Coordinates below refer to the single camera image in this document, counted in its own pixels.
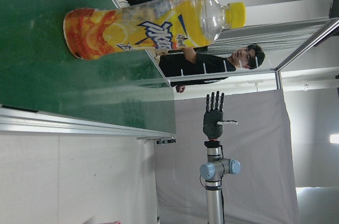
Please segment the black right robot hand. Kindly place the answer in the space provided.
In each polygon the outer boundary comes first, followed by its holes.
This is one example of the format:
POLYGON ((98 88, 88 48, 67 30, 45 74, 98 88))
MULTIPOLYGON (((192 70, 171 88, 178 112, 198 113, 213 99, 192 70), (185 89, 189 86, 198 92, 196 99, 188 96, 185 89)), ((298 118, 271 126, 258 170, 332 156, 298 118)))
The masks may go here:
POLYGON ((223 133, 223 125, 238 124, 235 120, 224 120, 224 93, 219 91, 207 94, 206 112, 203 118, 203 132, 209 140, 217 140, 223 133))

